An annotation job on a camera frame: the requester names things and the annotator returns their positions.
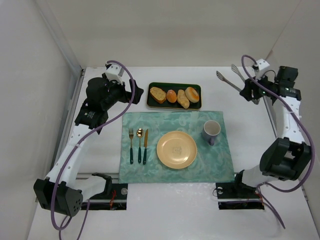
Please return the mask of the stainless steel tongs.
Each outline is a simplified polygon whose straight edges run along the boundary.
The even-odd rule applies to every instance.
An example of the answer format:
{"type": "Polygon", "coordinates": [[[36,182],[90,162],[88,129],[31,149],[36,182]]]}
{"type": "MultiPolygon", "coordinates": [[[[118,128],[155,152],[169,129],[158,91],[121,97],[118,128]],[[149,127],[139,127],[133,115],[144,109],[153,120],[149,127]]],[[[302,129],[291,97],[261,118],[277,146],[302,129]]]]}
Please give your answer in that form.
{"type": "MultiPolygon", "coordinates": [[[[246,79],[244,78],[244,76],[241,74],[240,70],[238,69],[238,67],[234,64],[231,64],[231,70],[240,77],[240,79],[243,81],[243,83],[246,82],[246,79]]],[[[238,86],[236,86],[235,84],[233,84],[232,82],[230,82],[227,78],[225,78],[219,71],[216,71],[216,76],[219,80],[221,80],[222,82],[227,83],[229,86],[231,86],[232,88],[234,88],[235,90],[237,90],[239,93],[242,91],[238,86]]],[[[255,105],[258,105],[260,103],[259,99],[252,99],[251,100],[255,105]]]]}

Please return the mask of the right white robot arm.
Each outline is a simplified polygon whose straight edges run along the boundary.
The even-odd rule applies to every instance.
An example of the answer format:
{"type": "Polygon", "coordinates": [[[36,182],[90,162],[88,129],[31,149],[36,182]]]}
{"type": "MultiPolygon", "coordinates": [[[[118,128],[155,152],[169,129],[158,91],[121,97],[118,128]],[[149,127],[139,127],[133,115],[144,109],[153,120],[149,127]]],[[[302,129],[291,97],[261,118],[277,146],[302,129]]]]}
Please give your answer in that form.
{"type": "Polygon", "coordinates": [[[298,70],[280,66],[273,81],[266,73],[270,65],[266,61],[253,66],[255,76],[245,81],[240,95],[247,101],[268,97],[276,114],[276,139],[262,154],[260,163],[239,172],[234,179],[241,190],[255,190],[263,184],[275,180],[295,181],[306,167],[312,168],[315,161],[315,148],[310,134],[302,125],[299,115],[301,92],[294,88],[298,70]]]}

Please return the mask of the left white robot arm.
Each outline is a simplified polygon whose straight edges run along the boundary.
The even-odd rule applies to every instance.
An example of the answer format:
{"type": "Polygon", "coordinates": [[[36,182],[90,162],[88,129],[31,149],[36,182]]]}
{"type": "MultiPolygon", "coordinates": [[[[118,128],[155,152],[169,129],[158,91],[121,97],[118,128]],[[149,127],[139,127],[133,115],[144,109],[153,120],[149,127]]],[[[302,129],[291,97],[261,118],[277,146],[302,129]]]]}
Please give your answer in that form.
{"type": "Polygon", "coordinates": [[[139,103],[143,89],[132,78],[129,84],[131,90],[126,91],[125,83],[106,74],[88,81],[86,99],[74,121],[67,145],[45,179],[37,179],[33,186],[43,209],[74,217],[84,201],[98,194],[110,194],[112,178],[105,173],[93,173],[80,183],[76,183],[76,178],[91,144],[110,122],[108,110],[117,102],[139,103]]]}

